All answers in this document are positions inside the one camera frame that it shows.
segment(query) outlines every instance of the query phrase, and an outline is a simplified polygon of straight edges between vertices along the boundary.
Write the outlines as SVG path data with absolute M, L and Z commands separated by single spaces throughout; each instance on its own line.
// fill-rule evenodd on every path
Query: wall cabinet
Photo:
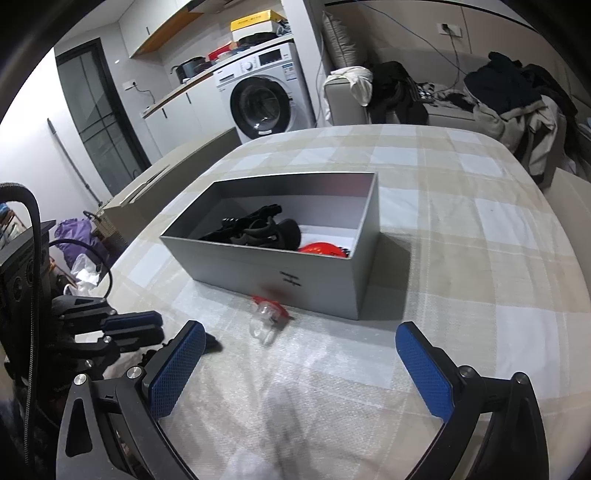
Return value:
M 189 13 L 181 0 L 135 0 L 119 19 L 130 57 L 158 50 L 200 16 Z

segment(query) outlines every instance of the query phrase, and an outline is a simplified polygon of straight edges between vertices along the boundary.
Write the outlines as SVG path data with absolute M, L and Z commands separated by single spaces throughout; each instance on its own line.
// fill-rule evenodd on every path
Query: purple bag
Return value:
M 92 223 L 88 219 L 78 220 L 77 218 L 70 218 L 60 222 L 57 225 L 55 237 L 56 239 L 74 238 L 84 242 L 94 248 L 107 264 L 110 262 L 109 252 L 100 240 L 92 235 Z M 80 254 L 86 254 L 97 267 L 102 266 L 102 262 L 96 258 L 96 255 L 84 247 L 73 244 L 58 244 L 56 247 L 62 251 L 66 264 L 70 268 L 72 268 L 72 265 L 74 265 L 76 258 L 78 258 L 78 255 Z

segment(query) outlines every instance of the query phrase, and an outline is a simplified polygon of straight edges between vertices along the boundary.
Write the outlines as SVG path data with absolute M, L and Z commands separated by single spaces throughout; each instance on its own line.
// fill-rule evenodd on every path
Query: open box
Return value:
M 348 258 L 198 240 L 223 218 L 278 203 L 300 246 L 324 241 Z M 282 304 L 358 319 L 379 235 L 375 173 L 295 173 L 214 182 L 160 236 L 195 280 Z

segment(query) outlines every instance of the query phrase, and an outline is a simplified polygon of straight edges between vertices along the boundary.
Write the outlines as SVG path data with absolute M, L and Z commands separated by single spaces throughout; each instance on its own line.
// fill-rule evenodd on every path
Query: metal screw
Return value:
M 84 382 L 86 382 L 87 378 L 88 377 L 86 376 L 86 374 L 76 375 L 74 378 L 74 385 L 82 385 Z
M 528 378 L 528 376 L 521 372 L 517 372 L 515 374 L 515 379 L 517 380 L 517 383 L 520 383 L 521 385 L 527 385 L 528 383 L 530 383 L 530 379 Z
M 460 375 L 464 378 L 472 378 L 476 374 L 476 370 L 467 365 L 462 365 L 458 370 L 460 371 Z
M 138 378 L 142 374 L 141 367 L 131 367 L 127 370 L 127 378 Z

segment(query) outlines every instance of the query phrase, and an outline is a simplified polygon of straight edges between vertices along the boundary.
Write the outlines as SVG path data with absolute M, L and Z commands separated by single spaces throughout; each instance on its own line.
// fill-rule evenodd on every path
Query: table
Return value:
M 291 322 L 265 348 L 249 335 L 252 300 L 191 280 L 158 236 L 215 180 L 308 171 L 379 173 L 382 235 L 362 320 L 288 308 Z M 530 376 L 552 478 L 568 478 L 589 447 L 589 293 L 543 195 L 486 136 L 360 125 L 252 141 L 173 200 L 113 273 L 120 312 L 158 310 L 167 337 L 196 319 L 224 346 L 200 360 L 161 420 L 200 480 L 404 478 L 441 420 L 396 353 L 401 320 L 457 365 Z

